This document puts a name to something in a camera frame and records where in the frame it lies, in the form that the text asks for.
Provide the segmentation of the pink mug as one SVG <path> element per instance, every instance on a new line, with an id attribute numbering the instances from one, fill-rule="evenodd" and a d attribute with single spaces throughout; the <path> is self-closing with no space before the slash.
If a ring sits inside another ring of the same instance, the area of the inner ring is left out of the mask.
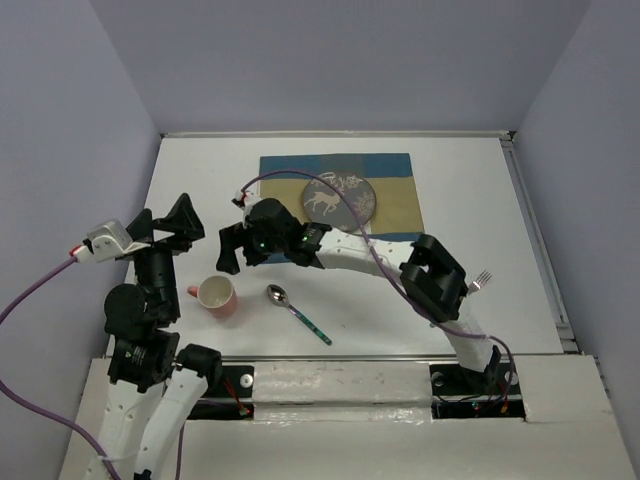
<path id="1" fill-rule="evenodd" d="M 213 317 L 226 319 L 238 308 L 238 297 L 232 282 L 224 276 L 210 276 L 199 285 L 189 286 L 187 293 Z"/>

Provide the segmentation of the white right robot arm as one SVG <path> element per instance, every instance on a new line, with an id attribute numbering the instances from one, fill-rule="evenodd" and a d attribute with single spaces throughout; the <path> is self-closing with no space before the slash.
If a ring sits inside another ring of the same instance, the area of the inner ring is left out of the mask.
<path id="1" fill-rule="evenodd" d="M 462 384 L 490 391 L 501 355 L 470 313 L 466 272 L 433 236 L 384 241 L 345 233 L 327 224 L 296 219 L 278 200 L 241 203 L 241 222 L 220 230 L 218 270 L 236 275 L 237 257 L 257 266 L 282 255 L 300 267 L 347 270 L 389 280 L 414 311 L 441 329 L 450 342 Z"/>

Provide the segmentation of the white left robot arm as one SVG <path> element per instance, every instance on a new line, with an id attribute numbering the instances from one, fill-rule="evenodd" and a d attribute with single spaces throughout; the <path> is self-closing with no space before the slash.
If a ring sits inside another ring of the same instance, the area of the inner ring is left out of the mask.
<path id="1" fill-rule="evenodd" d="M 189 413 L 221 383 L 221 355 L 178 346 L 169 326 L 181 316 L 174 257 L 204 238 L 188 194 L 155 219 L 148 209 L 124 226 L 110 220 L 88 233 L 82 260 L 128 260 L 135 279 L 104 301 L 105 332 L 114 339 L 109 386 L 98 437 L 102 452 L 88 479 L 157 479 Z"/>

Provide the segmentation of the blue and tan cloth placemat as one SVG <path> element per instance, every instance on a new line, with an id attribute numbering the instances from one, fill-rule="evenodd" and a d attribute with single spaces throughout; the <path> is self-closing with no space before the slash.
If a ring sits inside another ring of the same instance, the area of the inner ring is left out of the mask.
<path id="1" fill-rule="evenodd" d="M 327 171 L 345 171 L 367 180 L 377 206 L 365 225 L 374 238 L 412 240 L 424 232 L 410 155 L 407 153 L 337 153 L 263 156 L 259 195 L 279 200 L 301 222 L 312 222 L 302 206 L 302 193 L 312 179 Z"/>

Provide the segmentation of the grey reindeer plate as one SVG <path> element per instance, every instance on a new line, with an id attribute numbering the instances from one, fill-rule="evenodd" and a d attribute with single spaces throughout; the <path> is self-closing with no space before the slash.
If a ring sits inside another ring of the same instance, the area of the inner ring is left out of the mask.
<path id="1" fill-rule="evenodd" d="M 302 193 L 302 206 L 312 222 L 347 233 L 359 231 L 373 217 L 377 197 L 371 184 L 345 171 L 327 171 L 312 179 Z"/>

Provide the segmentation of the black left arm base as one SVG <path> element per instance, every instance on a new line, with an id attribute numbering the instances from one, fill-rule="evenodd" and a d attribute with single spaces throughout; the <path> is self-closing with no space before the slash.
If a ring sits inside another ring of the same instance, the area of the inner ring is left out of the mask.
<path id="1" fill-rule="evenodd" d="M 189 420 L 244 421 L 254 418 L 255 368 L 251 364 L 224 364 L 220 381 L 197 401 Z"/>

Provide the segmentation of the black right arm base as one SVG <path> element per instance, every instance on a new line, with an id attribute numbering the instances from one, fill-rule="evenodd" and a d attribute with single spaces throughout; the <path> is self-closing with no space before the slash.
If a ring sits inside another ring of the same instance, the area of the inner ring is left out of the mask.
<path id="1" fill-rule="evenodd" d="M 509 377 L 508 362 L 499 364 L 497 380 L 489 386 L 472 385 L 454 363 L 432 364 L 429 373 L 434 420 L 526 417 L 517 371 Z"/>

